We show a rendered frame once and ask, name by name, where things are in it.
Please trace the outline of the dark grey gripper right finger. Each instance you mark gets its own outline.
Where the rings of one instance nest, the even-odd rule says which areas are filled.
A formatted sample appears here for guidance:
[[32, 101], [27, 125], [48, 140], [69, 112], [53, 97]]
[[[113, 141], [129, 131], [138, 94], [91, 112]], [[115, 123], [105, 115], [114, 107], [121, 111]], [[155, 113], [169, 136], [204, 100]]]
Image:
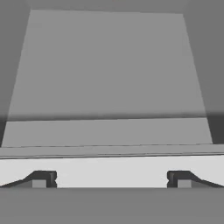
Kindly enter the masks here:
[[213, 182], [201, 179], [191, 171], [168, 171], [167, 179], [168, 188], [224, 188], [224, 185], [218, 185]]

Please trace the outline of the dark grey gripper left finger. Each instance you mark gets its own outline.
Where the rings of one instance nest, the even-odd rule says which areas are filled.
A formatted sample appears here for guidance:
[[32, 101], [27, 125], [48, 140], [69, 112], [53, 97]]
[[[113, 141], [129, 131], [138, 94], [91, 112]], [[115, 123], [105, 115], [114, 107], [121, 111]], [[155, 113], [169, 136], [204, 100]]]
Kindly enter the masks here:
[[56, 188], [56, 171], [33, 171], [27, 177], [0, 185], [0, 188], [23, 187], [23, 188]]

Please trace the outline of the pale grey fridge body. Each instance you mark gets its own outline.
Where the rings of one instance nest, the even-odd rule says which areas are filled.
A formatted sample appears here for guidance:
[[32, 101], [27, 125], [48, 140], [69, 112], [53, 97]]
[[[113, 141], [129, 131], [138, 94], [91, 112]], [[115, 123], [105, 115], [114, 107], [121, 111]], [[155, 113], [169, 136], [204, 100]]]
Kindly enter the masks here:
[[224, 144], [0, 147], [3, 185], [34, 170], [56, 171], [59, 187], [165, 187], [169, 170], [224, 185]]

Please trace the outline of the grey fridge door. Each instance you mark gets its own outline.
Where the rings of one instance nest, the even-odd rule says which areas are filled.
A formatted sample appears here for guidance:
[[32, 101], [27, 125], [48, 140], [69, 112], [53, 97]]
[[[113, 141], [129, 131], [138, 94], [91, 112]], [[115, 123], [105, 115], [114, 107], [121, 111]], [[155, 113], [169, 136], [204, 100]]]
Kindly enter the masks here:
[[31, 13], [5, 147], [211, 141], [181, 15]]

